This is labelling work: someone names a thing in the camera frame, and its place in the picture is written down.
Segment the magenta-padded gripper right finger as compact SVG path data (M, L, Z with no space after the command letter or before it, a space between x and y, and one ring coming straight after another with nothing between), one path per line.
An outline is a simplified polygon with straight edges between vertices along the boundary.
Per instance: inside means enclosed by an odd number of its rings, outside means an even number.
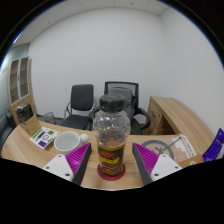
M158 155L137 143L133 144L132 153L144 185L148 185L182 169L167 154Z

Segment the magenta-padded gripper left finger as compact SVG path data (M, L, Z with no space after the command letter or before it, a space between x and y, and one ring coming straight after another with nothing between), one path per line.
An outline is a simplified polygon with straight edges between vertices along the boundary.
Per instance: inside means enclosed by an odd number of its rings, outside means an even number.
M90 155L91 144L87 143L67 155L58 154L43 167L43 170L80 185L84 178Z

